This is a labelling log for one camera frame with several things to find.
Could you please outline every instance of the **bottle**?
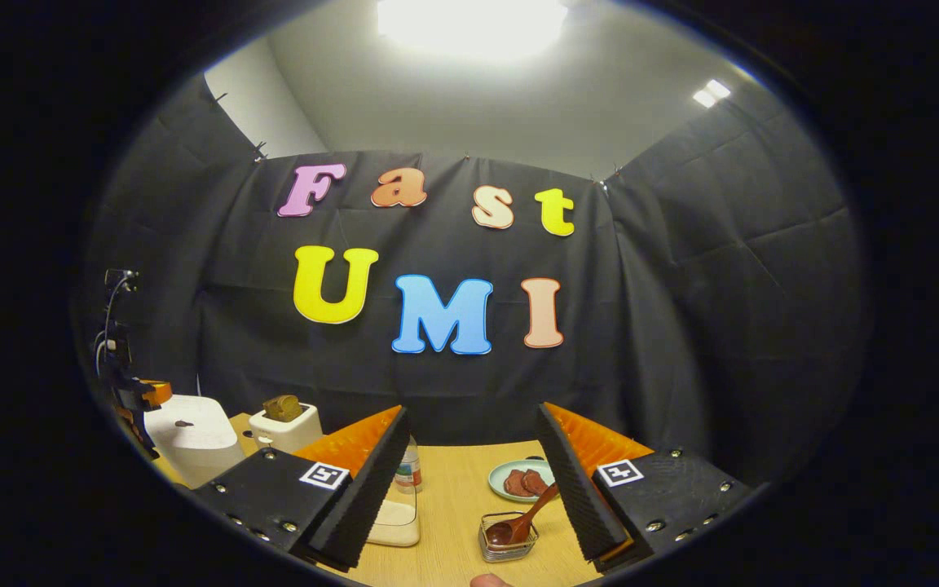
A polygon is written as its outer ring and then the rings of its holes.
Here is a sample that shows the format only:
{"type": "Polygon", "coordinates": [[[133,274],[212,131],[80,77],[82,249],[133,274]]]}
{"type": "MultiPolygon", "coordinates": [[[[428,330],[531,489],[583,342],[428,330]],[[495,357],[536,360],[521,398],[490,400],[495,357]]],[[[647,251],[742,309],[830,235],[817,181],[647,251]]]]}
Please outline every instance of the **bottle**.
{"type": "Polygon", "coordinates": [[[398,491],[401,493],[422,491],[422,472],[418,467],[418,445],[415,444],[414,437],[408,438],[408,448],[401,457],[401,466],[398,467],[398,473],[394,475],[394,481],[398,484],[398,491]]]}

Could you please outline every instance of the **spoon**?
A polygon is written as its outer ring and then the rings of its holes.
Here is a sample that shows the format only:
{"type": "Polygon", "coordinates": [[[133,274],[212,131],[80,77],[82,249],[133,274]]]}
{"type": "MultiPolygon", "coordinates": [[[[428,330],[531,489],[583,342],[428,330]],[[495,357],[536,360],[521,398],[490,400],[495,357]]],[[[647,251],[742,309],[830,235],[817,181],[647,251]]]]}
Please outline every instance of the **spoon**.
{"type": "Polygon", "coordinates": [[[538,513],[538,510],[541,510],[541,506],[548,504],[550,499],[555,497],[558,492],[556,483],[553,483],[549,486],[549,489],[543,491],[543,494],[538,497],[538,501],[528,510],[528,513],[518,518],[503,521],[503,523],[492,524],[484,531],[488,544],[506,546],[506,544],[519,544],[527,541],[531,532],[531,518],[538,513]]]}

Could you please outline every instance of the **plate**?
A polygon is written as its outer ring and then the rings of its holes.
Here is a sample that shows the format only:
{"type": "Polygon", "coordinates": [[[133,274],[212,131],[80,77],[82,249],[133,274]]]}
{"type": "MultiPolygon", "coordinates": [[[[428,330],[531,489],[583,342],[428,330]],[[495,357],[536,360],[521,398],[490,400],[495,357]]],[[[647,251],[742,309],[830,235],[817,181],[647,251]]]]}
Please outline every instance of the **plate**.
{"type": "Polygon", "coordinates": [[[520,497],[519,495],[514,495],[511,493],[506,493],[506,477],[509,476],[509,472],[519,469],[524,471],[526,469],[534,469],[538,471],[538,474],[541,475],[541,480],[548,484],[553,484],[555,478],[553,477],[553,472],[549,468],[549,463],[547,461],[537,461],[534,458],[527,458],[524,461],[511,461],[505,465],[498,465],[498,467],[493,468],[491,474],[487,476],[487,484],[492,486],[492,491],[498,493],[501,497],[506,499],[511,499],[511,501],[525,501],[528,504],[531,504],[534,501],[538,501],[537,495],[532,495],[532,497],[520,497]]]}

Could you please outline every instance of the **black backdrop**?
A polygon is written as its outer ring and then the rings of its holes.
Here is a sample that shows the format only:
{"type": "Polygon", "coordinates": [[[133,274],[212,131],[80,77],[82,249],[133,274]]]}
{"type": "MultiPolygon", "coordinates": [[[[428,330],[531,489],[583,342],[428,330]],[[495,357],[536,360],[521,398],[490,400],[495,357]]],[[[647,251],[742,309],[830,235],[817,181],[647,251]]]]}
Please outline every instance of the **black backdrop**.
{"type": "MultiPolygon", "coordinates": [[[[723,530],[618,583],[939,584],[939,3],[656,4],[776,79],[830,141],[871,245],[879,322],[857,397],[808,467],[723,530]]],[[[62,317],[89,226],[82,211],[131,131],[175,79],[292,5],[305,4],[0,3],[8,582],[313,576],[165,491],[86,399],[89,371],[74,350],[85,338],[62,317]],[[18,194],[41,200],[18,205],[18,194]]]]}
{"type": "Polygon", "coordinates": [[[870,320],[856,229],[821,149],[759,86],[742,86],[604,183],[477,157],[339,152],[254,162],[204,79],[172,97],[126,154],[86,256],[88,339],[102,274],[141,272],[115,307],[134,327],[134,374],[254,413],[279,394],[320,408],[325,432],[392,404],[428,444],[533,438],[552,401],[653,445],[688,446],[761,483],[798,461],[857,381],[870,320]],[[279,217],[293,171],[346,177],[302,217],[279,217]],[[424,204],[377,208],[381,174],[415,167],[424,204]],[[470,216],[477,186],[508,189],[514,224],[470,216]],[[574,201],[575,231],[545,231],[537,192],[574,201]],[[325,300],[346,291],[344,250],[380,254],[345,324],[299,315],[299,246],[335,250],[325,300]],[[401,275],[447,301],[493,283],[492,352],[395,353],[401,275]],[[532,349],[521,281],[562,283],[564,342],[532,349]]]}

